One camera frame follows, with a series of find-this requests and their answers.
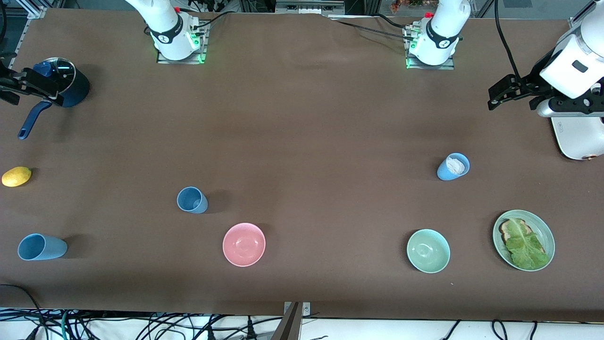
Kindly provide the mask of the blue plastic cup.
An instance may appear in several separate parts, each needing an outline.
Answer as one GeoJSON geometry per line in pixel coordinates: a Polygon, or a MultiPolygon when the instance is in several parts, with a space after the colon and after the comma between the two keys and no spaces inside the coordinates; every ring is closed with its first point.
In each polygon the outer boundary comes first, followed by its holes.
{"type": "Polygon", "coordinates": [[[442,163],[439,165],[438,169],[436,170],[436,176],[438,176],[438,178],[440,180],[443,180],[443,181],[455,180],[459,177],[466,175],[470,171],[470,161],[462,153],[451,153],[447,157],[445,157],[444,161],[442,161],[442,163]],[[462,174],[461,176],[455,176],[454,174],[451,174],[451,172],[449,172],[449,170],[447,170],[447,168],[446,168],[447,157],[454,157],[454,158],[460,159],[460,161],[462,161],[466,166],[466,170],[465,170],[464,174],[462,174]]]}
{"type": "Polygon", "coordinates": [[[209,208],[209,202],[196,187],[185,187],[177,195],[177,206],[186,213],[201,214],[209,208]]]}
{"type": "Polygon", "coordinates": [[[30,234],[19,243],[17,254],[24,261],[43,261],[60,258],[67,250],[68,245],[62,239],[44,234],[30,234]]]}

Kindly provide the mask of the glass pot lid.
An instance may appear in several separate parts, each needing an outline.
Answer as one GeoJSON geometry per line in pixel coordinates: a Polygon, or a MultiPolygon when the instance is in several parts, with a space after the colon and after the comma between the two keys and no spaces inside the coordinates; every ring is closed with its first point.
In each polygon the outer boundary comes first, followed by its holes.
{"type": "Polygon", "coordinates": [[[51,80],[56,93],[66,90],[76,76],[76,68],[65,58],[53,57],[33,65],[33,70],[51,80]]]}

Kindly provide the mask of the dark blue saucepan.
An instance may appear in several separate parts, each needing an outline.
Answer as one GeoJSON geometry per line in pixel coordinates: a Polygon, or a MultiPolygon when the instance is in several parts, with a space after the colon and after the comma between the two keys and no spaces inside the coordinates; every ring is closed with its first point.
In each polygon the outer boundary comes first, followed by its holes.
{"type": "MultiPolygon", "coordinates": [[[[84,75],[84,73],[82,73],[82,71],[78,69],[78,67],[76,67],[75,65],[74,67],[77,73],[75,74],[71,85],[66,90],[60,93],[63,96],[63,106],[60,106],[61,108],[71,108],[73,106],[77,106],[86,98],[89,93],[90,84],[88,78],[84,75]]],[[[47,99],[41,99],[38,104],[33,106],[27,118],[25,119],[24,124],[19,130],[19,134],[17,135],[17,137],[21,140],[28,138],[41,112],[52,107],[52,105],[54,104],[48,101],[47,99]]]]}

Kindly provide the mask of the white toaster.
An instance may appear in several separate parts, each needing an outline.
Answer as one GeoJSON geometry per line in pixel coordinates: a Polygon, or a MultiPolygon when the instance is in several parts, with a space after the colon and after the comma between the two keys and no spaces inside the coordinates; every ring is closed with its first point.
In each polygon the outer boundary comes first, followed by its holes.
{"type": "Polygon", "coordinates": [[[604,118],[551,118],[551,123],[568,159],[587,161],[604,155],[604,118]]]}

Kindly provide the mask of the yellow lemon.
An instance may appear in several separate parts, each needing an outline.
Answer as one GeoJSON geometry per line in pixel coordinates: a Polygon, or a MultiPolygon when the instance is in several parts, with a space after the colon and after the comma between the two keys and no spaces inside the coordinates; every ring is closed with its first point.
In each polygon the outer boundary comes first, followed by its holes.
{"type": "Polygon", "coordinates": [[[19,187],[27,183],[31,177],[30,168],[18,166],[6,171],[1,177],[1,182],[5,187],[19,187]]]}

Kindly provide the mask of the orange red object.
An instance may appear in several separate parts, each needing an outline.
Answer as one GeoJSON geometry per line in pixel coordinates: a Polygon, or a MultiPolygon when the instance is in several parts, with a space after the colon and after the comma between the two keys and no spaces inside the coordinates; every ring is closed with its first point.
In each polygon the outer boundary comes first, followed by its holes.
{"type": "Polygon", "coordinates": [[[404,9],[415,9],[430,4],[431,0],[393,0],[390,4],[390,11],[395,14],[404,9]]]}

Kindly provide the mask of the mint green plate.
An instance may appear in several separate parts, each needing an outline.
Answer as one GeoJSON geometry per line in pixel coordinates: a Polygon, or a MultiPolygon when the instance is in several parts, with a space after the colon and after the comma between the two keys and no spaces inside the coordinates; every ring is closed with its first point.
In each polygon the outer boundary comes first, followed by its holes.
{"type": "Polygon", "coordinates": [[[500,257],[511,267],[525,272],[536,272],[535,271],[526,271],[516,267],[512,261],[509,252],[507,251],[502,235],[500,233],[500,225],[509,218],[521,218],[526,221],[526,223],[533,229],[534,232],[537,233],[537,238],[541,241],[541,244],[544,246],[546,254],[550,256],[550,262],[539,270],[546,268],[553,260],[554,254],[556,252],[556,243],[552,234],[552,231],[546,224],[546,222],[535,215],[534,213],[525,211],[525,210],[510,210],[502,213],[500,217],[498,217],[493,225],[492,239],[493,244],[500,255],[500,257]]]}

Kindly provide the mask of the slice of toast bread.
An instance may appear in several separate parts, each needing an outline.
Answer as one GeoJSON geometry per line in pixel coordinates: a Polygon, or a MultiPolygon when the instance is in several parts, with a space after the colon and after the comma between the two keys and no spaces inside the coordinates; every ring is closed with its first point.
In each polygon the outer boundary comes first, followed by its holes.
{"type": "Polygon", "coordinates": [[[512,258],[541,257],[545,254],[537,233],[521,218],[505,220],[500,225],[500,233],[512,258]]]}

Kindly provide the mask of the green lettuce leaf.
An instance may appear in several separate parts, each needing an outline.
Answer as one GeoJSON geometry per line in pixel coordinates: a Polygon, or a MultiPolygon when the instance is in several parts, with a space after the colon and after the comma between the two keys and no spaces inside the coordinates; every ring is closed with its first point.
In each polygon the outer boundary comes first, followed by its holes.
{"type": "Polygon", "coordinates": [[[505,220],[500,226],[505,248],[512,263],[526,271],[539,270],[550,262],[537,233],[520,218],[505,220]]]}

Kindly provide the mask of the mint green bowl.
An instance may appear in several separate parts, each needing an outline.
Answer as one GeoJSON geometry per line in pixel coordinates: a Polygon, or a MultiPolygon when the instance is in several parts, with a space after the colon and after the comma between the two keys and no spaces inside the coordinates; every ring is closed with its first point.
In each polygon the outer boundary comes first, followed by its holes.
{"type": "Polygon", "coordinates": [[[420,229],[409,237],[406,256],[418,271],[434,274],[449,264],[451,250],[445,237],[438,231],[420,229]]]}

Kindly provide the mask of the grey power strip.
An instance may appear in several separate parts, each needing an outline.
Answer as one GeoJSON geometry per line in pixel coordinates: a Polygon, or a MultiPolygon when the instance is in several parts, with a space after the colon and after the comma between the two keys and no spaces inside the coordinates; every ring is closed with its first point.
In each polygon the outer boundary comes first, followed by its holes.
{"type": "Polygon", "coordinates": [[[275,0],[278,14],[345,15],[344,0],[275,0]]]}

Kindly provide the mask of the pink bowl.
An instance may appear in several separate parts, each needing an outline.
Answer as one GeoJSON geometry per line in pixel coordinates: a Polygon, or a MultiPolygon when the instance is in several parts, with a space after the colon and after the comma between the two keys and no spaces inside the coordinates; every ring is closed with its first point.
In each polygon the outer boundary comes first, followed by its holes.
{"type": "Polygon", "coordinates": [[[265,234],[255,224],[241,222],[229,228],[222,241],[226,260],[237,267],[257,263],[266,249],[265,234]]]}

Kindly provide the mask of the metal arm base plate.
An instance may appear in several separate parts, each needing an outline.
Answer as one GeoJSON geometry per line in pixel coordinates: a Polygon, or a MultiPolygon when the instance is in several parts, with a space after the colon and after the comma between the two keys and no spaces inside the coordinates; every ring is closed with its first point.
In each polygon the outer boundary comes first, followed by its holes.
{"type": "Polygon", "coordinates": [[[425,27],[414,22],[402,29],[405,41],[406,68],[453,70],[453,54],[459,42],[454,40],[434,41],[425,32],[425,27]]]}
{"type": "Polygon", "coordinates": [[[200,65],[204,64],[207,56],[210,25],[208,21],[200,24],[187,25],[181,29],[171,43],[163,43],[168,37],[160,34],[159,39],[154,37],[154,45],[157,48],[158,64],[183,64],[200,65]]]}

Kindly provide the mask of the aluminium frame rail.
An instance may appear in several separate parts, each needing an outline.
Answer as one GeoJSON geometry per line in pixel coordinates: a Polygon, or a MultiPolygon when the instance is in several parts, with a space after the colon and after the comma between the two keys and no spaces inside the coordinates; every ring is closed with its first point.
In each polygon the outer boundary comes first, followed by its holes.
{"type": "Polygon", "coordinates": [[[597,2],[599,2],[599,0],[589,0],[589,2],[583,6],[580,11],[576,13],[576,15],[570,17],[570,19],[568,19],[569,29],[573,29],[580,25],[583,19],[585,19],[585,17],[596,8],[597,2]]]}
{"type": "Polygon", "coordinates": [[[23,9],[18,9],[16,7],[10,7],[6,9],[8,18],[15,18],[17,23],[16,26],[13,24],[9,24],[7,26],[8,38],[9,42],[7,43],[7,47],[5,50],[9,52],[9,57],[12,57],[9,60],[9,67],[12,67],[14,64],[14,60],[17,57],[19,50],[21,49],[21,45],[24,41],[26,32],[30,27],[30,24],[35,19],[41,19],[44,17],[48,7],[44,6],[45,2],[39,4],[38,2],[33,2],[28,4],[27,2],[21,4],[23,9]]]}

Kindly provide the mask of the grey metal post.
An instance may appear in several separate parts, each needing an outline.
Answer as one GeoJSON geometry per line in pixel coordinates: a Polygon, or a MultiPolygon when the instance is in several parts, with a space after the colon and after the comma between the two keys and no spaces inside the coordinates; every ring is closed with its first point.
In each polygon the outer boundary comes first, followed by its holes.
{"type": "Polygon", "coordinates": [[[300,340],[303,312],[302,302],[290,303],[270,340],[300,340]]]}

